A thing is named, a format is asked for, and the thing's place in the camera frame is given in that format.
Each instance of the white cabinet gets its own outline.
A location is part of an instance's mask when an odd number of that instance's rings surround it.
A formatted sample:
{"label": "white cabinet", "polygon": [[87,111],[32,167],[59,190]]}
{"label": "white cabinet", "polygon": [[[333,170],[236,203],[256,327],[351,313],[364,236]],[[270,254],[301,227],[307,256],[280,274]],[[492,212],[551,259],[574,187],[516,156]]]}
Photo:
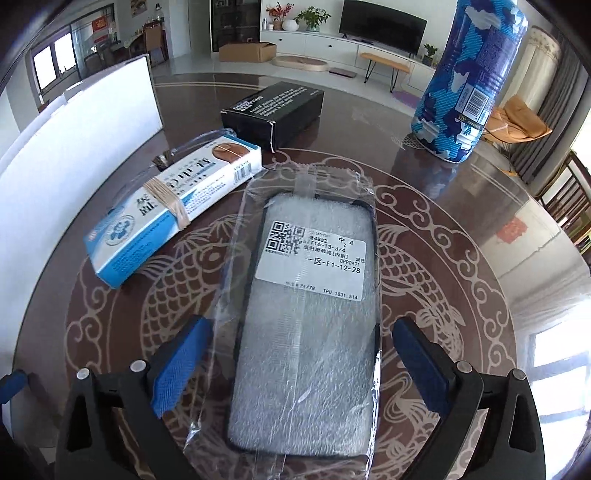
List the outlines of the white cabinet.
{"label": "white cabinet", "polygon": [[[359,75],[364,75],[369,60],[361,58],[364,52],[372,53],[378,57],[393,60],[397,63],[408,65],[410,74],[400,73],[397,86],[412,93],[424,92],[433,77],[435,69],[427,67],[415,60],[411,60],[402,54],[395,53],[385,48],[359,42],[346,40],[337,36],[307,32],[285,32],[283,30],[263,30],[261,41],[267,41],[277,45],[277,54],[299,55],[325,60],[329,63],[337,63],[353,68]],[[392,78],[392,67],[378,63],[374,67],[372,80],[388,85]]]}
{"label": "white cabinet", "polygon": [[277,53],[303,56],[306,50],[306,35],[283,31],[263,31],[261,41],[277,45]]}
{"label": "white cabinet", "polygon": [[306,36],[306,56],[355,66],[357,45],[338,38]]}
{"label": "white cabinet", "polygon": [[427,67],[422,63],[415,63],[410,78],[408,79],[408,85],[424,92],[427,90],[427,86],[429,86],[429,82],[433,78],[434,73],[434,68]]}

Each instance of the red decoration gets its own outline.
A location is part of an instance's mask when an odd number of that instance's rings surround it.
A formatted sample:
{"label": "red decoration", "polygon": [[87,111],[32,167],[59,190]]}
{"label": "red decoration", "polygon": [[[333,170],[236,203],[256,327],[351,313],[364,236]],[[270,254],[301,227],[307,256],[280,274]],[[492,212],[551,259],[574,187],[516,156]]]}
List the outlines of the red decoration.
{"label": "red decoration", "polygon": [[107,17],[103,15],[102,17],[97,18],[96,20],[92,21],[92,31],[96,32],[102,30],[103,28],[107,28]]}
{"label": "red decoration", "polygon": [[506,244],[513,243],[521,235],[526,233],[527,225],[517,217],[513,217],[496,235],[502,242]]}

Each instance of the water bottle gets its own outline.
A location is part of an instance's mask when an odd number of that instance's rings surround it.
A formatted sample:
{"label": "water bottle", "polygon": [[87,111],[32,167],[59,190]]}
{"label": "water bottle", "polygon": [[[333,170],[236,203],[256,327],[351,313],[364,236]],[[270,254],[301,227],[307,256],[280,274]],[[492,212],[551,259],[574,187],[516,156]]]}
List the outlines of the water bottle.
{"label": "water bottle", "polygon": [[452,31],[411,128],[429,152],[468,158],[527,30],[511,0],[458,0]]}

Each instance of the qr code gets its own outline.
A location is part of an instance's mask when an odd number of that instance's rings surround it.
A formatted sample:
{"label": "qr code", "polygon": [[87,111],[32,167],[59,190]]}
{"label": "qr code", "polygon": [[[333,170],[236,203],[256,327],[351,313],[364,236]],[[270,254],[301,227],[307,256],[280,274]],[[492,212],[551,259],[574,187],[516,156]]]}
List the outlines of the qr code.
{"label": "qr code", "polygon": [[265,250],[280,255],[297,255],[306,229],[285,222],[273,222]]}

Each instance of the plastic bag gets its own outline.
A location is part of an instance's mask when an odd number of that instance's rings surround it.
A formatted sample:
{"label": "plastic bag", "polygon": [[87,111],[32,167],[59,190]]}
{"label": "plastic bag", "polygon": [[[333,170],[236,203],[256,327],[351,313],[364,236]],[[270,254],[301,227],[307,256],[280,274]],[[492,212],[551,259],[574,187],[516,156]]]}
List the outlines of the plastic bag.
{"label": "plastic bag", "polygon": [[367,478],[380,288],[371,181],[277,166],[245,189],[184,448],[207,478]]}

